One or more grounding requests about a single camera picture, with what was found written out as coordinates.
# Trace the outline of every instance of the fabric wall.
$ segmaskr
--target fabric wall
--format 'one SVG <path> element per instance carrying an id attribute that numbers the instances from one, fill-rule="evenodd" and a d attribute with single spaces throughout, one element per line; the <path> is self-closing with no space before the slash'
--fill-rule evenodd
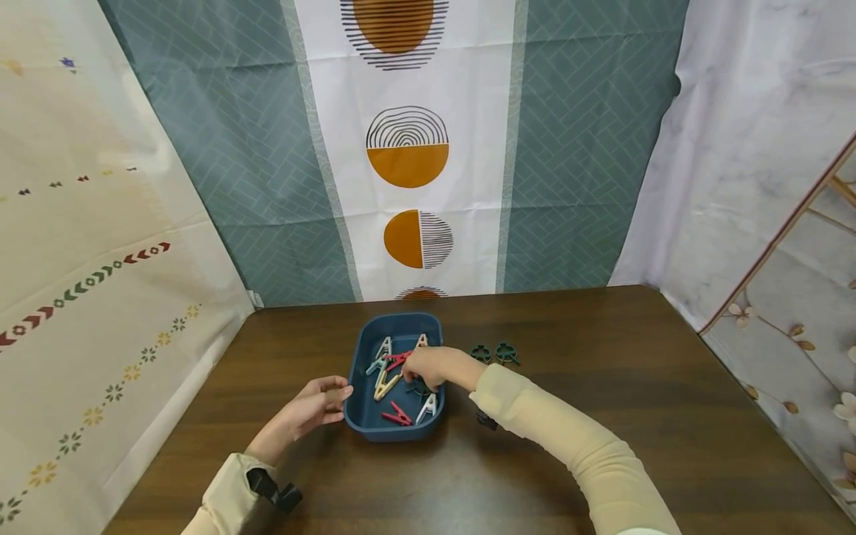
<path id="1" fill-rule="evenodd" d="M 834 0 L 690 2 L 610 282 L 659 287 L 856 518 L 856 195 L 835 182 L 856 180 L 854 20 Z"/>
<path id="2" fill-rule="evenodd" d="M 854 519 L 855 246 L 856 193 L 826 187 L 704 336 Z"/>
<path id="3" fill-rule="evenodd" d="M 604 285 L 687 6 L 100 3 L 266 306 Z"/>
<path id="4" fill-rule="evenodd" d="M 697 329 L 853 134 L 856 4 L 694 0 L 677 74 L 611 284 L 645 282 Z"/>
<path id="5" fill-rule="evenodd" d="M 0 6 L 0 533 L 97 533 L 252 311 L 98 5 Z"/>

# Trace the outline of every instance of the orange semicircle pattern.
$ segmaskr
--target orange semicircle pattern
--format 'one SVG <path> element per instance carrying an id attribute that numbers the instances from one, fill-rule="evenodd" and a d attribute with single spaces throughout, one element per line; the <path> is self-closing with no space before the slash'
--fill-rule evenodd
<path id="1" fill-rule="evenodd" d="M 449 160 L 443 119 L 420 106 L 382 111 L 366 134 L 366 153 L 378 175 L 393 186 L 423 187 Z"/>
<path id="2" fill-rule="evenodd" d="M 436 299 L 438 297 L 449 297 L 446 292 L 440 288 L 433 286 L 420 286 L 418 288 L 410 288 L 398 294 L 395 298 L 400 300 L 411 299 Z"/>
<path id="3" fill-rule="evenodd" d="M 452 229 L 439 217 L 407 210 L 389 220 L 383 231 L 387 253 L 401 264 L 429 270 L 443 263 L 455 244 Z"/>
<path id="4" fill-rule="evenodd" d="M 420 68 L 443 36 L 449 0 L 340 0 L 348 41 L 382 70 Z"/>

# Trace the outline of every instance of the marble pattern fabric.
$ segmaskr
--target marble pattern fabric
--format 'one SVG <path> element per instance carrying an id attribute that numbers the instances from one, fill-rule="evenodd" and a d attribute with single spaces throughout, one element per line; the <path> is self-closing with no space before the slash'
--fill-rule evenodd
<path id="1" fill-rule="evenodd" d="M 856 4 L 695 0 L 610 284 L 644 282 L 697 329 L 816 185 L 856 124 Z"/>
<path id="2" fill-rule="evenodd" d="M 704 340 L 839 504 L 856 519 L 856 207 L 825 188 Z"/>

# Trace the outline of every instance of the right hand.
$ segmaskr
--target right hand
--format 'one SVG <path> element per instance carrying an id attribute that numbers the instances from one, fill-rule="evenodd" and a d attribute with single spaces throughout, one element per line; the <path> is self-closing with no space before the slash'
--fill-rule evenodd
<path id="1" fill-rule="evenodd" d="M 428 388 L 436 392 L 449 379 L 449 368 L 461 356 L 466 357 L 463 352 L 453 348 L 415 348 L 404 361 L 401 373 L 408 383 L 416 377 L 422 377 Z"/>

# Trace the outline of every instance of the yellow clothespin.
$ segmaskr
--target yellow clothespin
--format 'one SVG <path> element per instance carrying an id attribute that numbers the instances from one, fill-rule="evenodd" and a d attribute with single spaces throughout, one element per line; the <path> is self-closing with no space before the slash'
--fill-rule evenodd
<path id="1" fill-rule="evenodd" d="M 383 377 L 386 378 L 386 370 L 381 373 L 383 374 Z M 383 381 L 381 381 L 380 384 L 375 387 L 374 400 L 381 401 L 389 393 L 389 391 L 392 390 L 392 387 L 394 387 L 395 384 L 398 383 L 398 380 L 400 378 L 401 374 L 398 373 L 395 375 L 395 377 L 391 378 L 388 383 L 384 383 Z"/>
<path id="2" fill-rule="evenodd" d="M 386 381 L 386 360 L 376 360 L 375 362 L 380 362 L 380 372 L 377 373 L 377 379 L 375 379 L 375 390 L 377 391 L 377 387 L 383 384 Z"/>

